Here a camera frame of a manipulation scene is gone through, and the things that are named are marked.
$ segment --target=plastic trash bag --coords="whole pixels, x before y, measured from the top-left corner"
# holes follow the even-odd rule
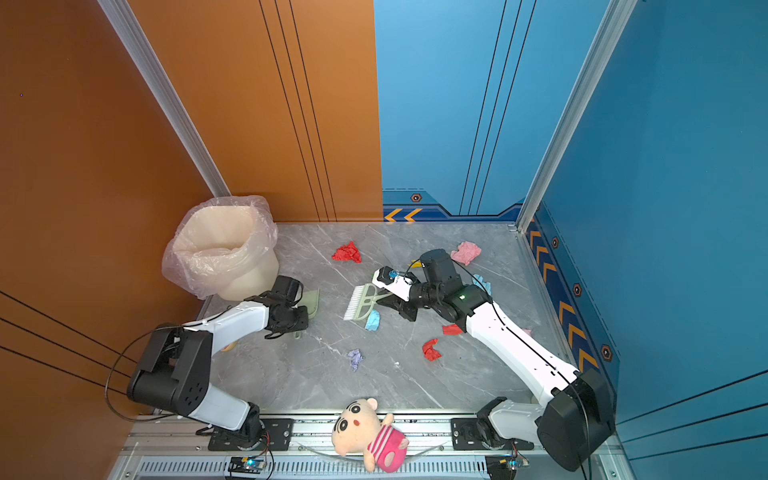
[[[188,211],[181,221],[163,255],[163,276],[204,299],[242,283],[265,263],[276,276],[276,242],[277,225],[264,197],[214,198]],[[274,278],[267,281],[265,290]]]

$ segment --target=blue decorative border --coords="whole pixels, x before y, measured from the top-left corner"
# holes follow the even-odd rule
[[[384,190],[384,221],[387,222],[499,222],[514,223],[522,202],[498,215],[452,215],[424,190]]]
[[[525,235],[579,370],[597,370],[611,387],[615,404],[619,375],[616,347],[600,321],[544,202]],[[577,285],[581,288],[580,296],[574,294]],[[605,348],[610,353],[610,361],[603,356]]]

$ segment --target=plush toy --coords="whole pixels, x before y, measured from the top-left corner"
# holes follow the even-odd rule
[[[392,427],[391,413],[380,422],[376,416],[376,399],[360,399],[350,403],[333,426],[331,441],[336,453],[362,452],[366,471],[373,472],[378,465],[387,473],[397,472],[406,460],[408,439]]]

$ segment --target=gray marble floor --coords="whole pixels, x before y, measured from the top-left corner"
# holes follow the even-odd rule
[[[243,338],[228,353],[214,356],[211,381],[262,410],[338,410],[351,400],[375,397],[383,409],[462,409],[475,412],[496,396],[530,402],[525,384],[485,345],[469,334],[444,336],[448,325],[430,310],[411,323],[379,307],[381,326],[343,319],[353,287],[371,280],[382,265],[404,270],[435,248],[454,250],[462,241],[477,243],[482,254],[468,267],[492,284],[494,299],[521,328],[562,356],[562,340],[550,320],[541,319],[528,287],[509,227],[499,223],[320,223],[279,225],[276,254],[280,273],[308,290],[320,290],[317,316],[301,338],[265,340],[263,333]],[[336,262],[338,247],[355,241],[362,263]],[[423,278],[420,269],[416,275]],[[462,272],[465,282],[470,280]],[[206,314],[229,303],[217,297]],[[438,339],[442,358],[429,362],[422,345]],[[360,349],[365,359],[353,372],[347,353]]]

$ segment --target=brown wall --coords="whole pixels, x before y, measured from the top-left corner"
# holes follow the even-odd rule
[[[0,291],[93,339],[0,295],[2,477],[43,475],[44,452],[56,477],[101,479],[131,428],[104,405],[105,346],[194,317],[160,261],[210,192],[95,0],[0,2],[0,58]]]
[[[381,220],[373,0],[130,0],[233,194]]]

